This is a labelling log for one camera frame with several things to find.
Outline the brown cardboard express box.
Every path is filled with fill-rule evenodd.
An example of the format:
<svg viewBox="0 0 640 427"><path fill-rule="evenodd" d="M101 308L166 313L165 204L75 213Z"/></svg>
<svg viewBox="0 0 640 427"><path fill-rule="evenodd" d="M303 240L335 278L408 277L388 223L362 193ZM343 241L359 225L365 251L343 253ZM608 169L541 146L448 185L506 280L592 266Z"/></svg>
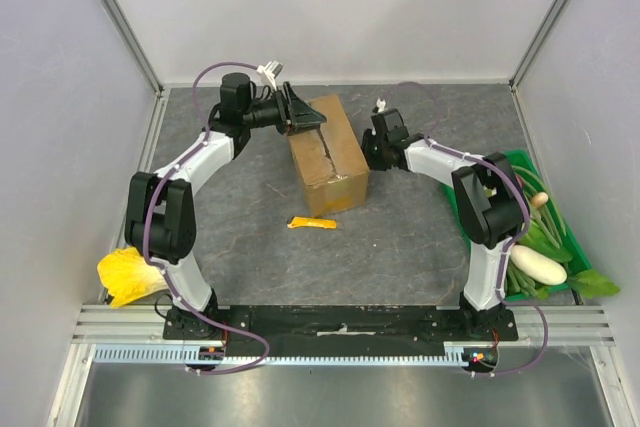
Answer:
<svg viewBox="0 0 640 427"><path fill-rule="evenodd" d="M289 137L293 161L312 217L324 217L366 203L369 167L336 94L311 101L327 121Z"/></svg>

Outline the yellow utility knife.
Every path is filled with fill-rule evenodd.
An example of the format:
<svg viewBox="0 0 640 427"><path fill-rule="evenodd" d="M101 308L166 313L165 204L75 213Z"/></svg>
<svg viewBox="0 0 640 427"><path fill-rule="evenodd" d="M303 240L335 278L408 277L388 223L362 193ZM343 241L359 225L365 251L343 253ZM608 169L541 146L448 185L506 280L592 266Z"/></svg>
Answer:
<svg viewBox="0 0 640 427"><path fill-rule="evenodd" d="M288 220L287 227L290 229L319 228L324 230L336 230L339 227L339 224L333 219L294 216Z"/></svg>

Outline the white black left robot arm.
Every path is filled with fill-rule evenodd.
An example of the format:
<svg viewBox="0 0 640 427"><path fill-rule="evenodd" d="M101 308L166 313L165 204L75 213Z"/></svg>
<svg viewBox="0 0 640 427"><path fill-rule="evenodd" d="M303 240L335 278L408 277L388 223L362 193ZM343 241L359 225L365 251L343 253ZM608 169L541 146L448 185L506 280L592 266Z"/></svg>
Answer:
<svg viewBox="0 0 640 427"><path fill-rule="evenodd" d="M208 340L219 329L214 291L204 280L193 249L197 237L194 199L204 184L239 156L251 131L274 127L287 136L317 130L327 117L301 99L290 83L263 73L266 92L243 72L222 77L219 102L203 131L177 159L153 173L138 172L129 184L125 241L166 281L177 308L189 311L185 329Z"/></svg>

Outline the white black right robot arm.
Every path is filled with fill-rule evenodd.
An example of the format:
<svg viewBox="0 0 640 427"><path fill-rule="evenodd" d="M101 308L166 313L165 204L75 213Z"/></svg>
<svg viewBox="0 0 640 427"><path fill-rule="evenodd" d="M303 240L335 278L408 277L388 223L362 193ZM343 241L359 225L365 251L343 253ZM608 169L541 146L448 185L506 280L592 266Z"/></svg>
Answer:
<svg viewBox="0 0 640 427"><path fill-rule="evenodd" d="M434 179L453 190L459 224L470 242L470 266L462 291L458 328L467 339L483 339L494 328L504 302L504 278L512 246L526 233L530 210L503 153L464 153L428 136L411 135L401 113L380 100L361 149L376 171L399 168Z"/></svg>

